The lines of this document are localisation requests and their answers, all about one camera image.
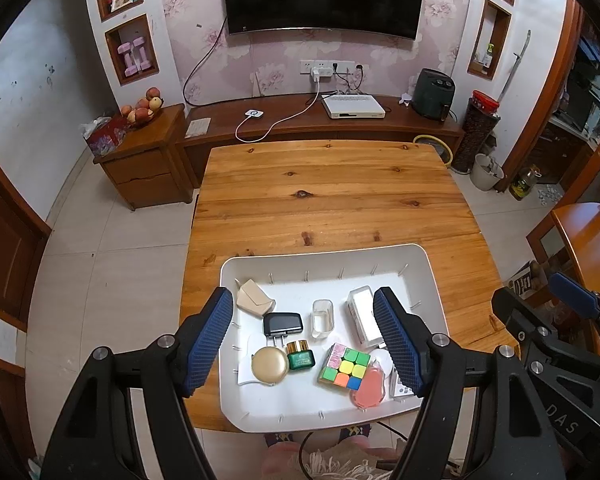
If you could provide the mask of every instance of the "pink dumbbell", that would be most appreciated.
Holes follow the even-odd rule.
[[[118,54],[125,55],[125,75],[127,77],[132,76],[138,72],[138,67],[135,65],[134,60],[131,59],[131,43],[123,43],[118,47]]]
[[[134,46],[138,47],[138,50],[140,51],[140,57],[142,59],[142,61],[140,62],[140,70],[147,70],[148,68],[151,68],[151,61],[149,61],[146,58],[146,52],[144,50],[144,36],[139,36],[138,38],[134,39]]]

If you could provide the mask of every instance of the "white cable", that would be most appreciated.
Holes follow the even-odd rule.
[[[281,122],[283,122],[283,121],[288,121],[289,119],[293,119],[294,117],[298,117],[298,115],[304,114],[304,113],[305,113],[305,112],[306,112],[306,111],[307,111],[309,108],[311,108],[311,107],[314,105],[314,103],[315,103],[315,102],[317,101],[317,99],[318,99],[318,95],[320,95],[320,81],[318,81],[317,83],[318,83],[318,89],[317,89],[317,91],[315,92],[315,97],[314,97],[314,100],[313,100],[313,101],[311,101],[311,104],[310,104],[310,105],[308,105],[308,107],[307,107],[307,108],[305,108],[305,109],[304,109],[304,110],[302,110],[301,112],[298,112],[297,114],[294,114],[294,115],[292,115],[291,117],[285,117],[284,119],[280,119],[279,121],[276,121],[276,122],[275,122],[275,123],[273,123],[273,124],[271,125],[271,127],[270,127],[270,128],[267,130],[267,133],[266,133],[266,134],[264,134],[264,135],[263,135],[262,137],[260,137],[259,139],[254,139],[254,140],[244,140],[244,139],[241,139],[240,137],[238,137],[238,129],[240,129],[240,126],[242,126],[242,125],[243,125],[243,124],[244,124],[244,123],[247,121],[247,119],[249,119],[249,118],[251,117],[251,116],[247,116],[247,117],[246,117],[246,118],[245,118],[245,119],[244,119],[244,120],[243,120],[243,121],[242,121],[240,124],[238,124],[238,127],[235,129],[235,138],[236,138],[236,139],[238,139],[238,140],[240,140],[240,142],[245,142],[245,143],[250,143],[250,142],[259,142],[260,140],[264,139],[266,136],[268,136],[268,135],[269,135],[269,132],[270,132],[270,131],[273,129],[273,127],[274,127],[276,124],[280,124],[280,123],[281,123]]]

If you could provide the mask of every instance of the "wooden nightstand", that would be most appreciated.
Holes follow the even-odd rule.
[[[126,134],[115,152],[96,157],[128,206],[190,203],[194,185],[175,143],[184,138],[184,105],[162,108],[150,123]]]

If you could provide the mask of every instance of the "gold jar lid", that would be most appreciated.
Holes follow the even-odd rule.
[[[280,348],[265,346],[251,358],[251,371],[263,383],[278,384],[289,371],[289,360]]]
[[[286,344],[286,353],[292,354],[293,352],[298,352],[298,345],[300,345],[300,351],[305,351],[309,349],[309,345],[306,342],[306,339],[301,339],[300,341],[292,341],[291,343]]]

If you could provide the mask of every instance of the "cooking oil bottle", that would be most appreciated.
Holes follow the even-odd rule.
[[[509,192],[516,200],[522,200],[531,193],[532,187],[538,182],[540,177],[542,177],[542,174],[535,164],[532,164],[530,168],[523,168],[510,184]]]

